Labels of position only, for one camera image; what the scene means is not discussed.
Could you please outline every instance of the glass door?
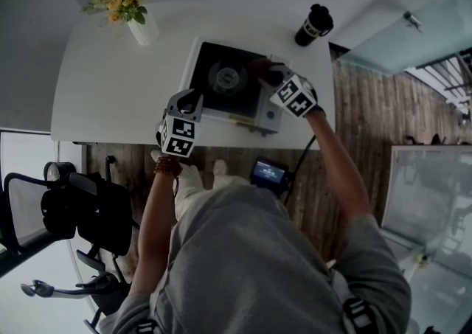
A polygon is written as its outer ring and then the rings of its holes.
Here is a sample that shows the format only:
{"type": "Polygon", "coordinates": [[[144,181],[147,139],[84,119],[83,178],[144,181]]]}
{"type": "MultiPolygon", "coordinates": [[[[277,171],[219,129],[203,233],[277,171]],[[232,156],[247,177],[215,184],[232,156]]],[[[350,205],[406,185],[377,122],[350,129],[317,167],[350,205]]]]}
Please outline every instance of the glass door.
{"type": "Polygon", "coordinates": [[[340,60],[391,75],[472,46],[472,0],[433,0],[340,60]]]}

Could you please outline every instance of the shoe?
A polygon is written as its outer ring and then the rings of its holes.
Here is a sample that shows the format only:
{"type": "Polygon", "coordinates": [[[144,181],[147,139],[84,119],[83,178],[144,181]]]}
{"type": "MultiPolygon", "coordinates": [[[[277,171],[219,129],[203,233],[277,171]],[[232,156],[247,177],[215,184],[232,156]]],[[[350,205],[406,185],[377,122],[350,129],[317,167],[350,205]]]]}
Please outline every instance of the shoe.
{"type": "Polygon", "coordinates": [[[157,162],[157,159],[161,156],[162,152],[159,149],[152,149],[150,156],[153,158],[154,162],[157,162]]]}
{"type": "Polygon", "coordinates": [[[224,160],[218,159],[215,161],[215,164],[213,165],[213,174],[219,176],[228,174],[228,166],[224,160]]]}

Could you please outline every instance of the yellow flower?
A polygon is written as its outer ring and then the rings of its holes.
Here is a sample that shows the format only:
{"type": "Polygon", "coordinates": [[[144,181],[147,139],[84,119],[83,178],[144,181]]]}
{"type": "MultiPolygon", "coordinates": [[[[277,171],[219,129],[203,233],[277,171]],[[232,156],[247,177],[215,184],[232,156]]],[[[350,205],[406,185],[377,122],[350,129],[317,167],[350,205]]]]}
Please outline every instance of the yellow flower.
{"type": "Polygon", "coordinates": [[[133,1],[134,0],[123,0],[123,6],[124,7],[127,7],[129,5],[132,5],[133,4],[133,1]]]}
{"type": "Polygon", "coordinates": [[[119,23],[121,23],[121,16],[119,15],[118,12],[111,12],[108,15],[108,21],[111,24],[119,24],[119,23]]]}
{"type": "Polygon", "coordinates": [[[108,0],[107,8],[109,10],[118,10],[122,0],[108,0]]]}

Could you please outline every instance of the white vase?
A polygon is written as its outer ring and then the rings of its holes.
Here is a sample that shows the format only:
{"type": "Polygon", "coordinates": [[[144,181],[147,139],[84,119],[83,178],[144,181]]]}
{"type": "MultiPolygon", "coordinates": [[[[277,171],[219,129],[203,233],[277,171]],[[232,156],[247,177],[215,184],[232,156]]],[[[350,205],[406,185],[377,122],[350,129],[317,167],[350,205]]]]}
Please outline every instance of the white vase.
{"type": "Polygon", "coordinates": [[[157,27],[156,21],[149,14],[144,14],[145,24],[140,24],[135,20],[128,22],[128,26],[133,33],[136,41],[142,46],[149,46],[150,44],[157,41],[159,37],[159,29],[157,27]]]}

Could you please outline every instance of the white table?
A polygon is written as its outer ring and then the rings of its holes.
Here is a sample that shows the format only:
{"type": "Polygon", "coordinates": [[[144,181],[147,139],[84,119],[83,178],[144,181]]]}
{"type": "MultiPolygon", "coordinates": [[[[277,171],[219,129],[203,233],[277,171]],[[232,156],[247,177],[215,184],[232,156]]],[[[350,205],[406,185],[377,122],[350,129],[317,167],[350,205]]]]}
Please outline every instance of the white table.
{"type": "MultiPolygon", "coordinates": [[[[291,61],[311,81],[334,127],[334,89],[327,41],[297,46],[299,24],[246,15],[195,2],[149,4],[161,37],[140,46],[127,26],[105,23],[106,13],[84,15],[63,58],[52,113],[52,138],[81,142],[155,144],[155,128],[181,85],[197,37],[218,39],[291,61]]],[[[302,149],[311,137],[305,120],[287,114],[280,132],[266,138],[228,122],[202,118],[197,145],[302,149]]]]}

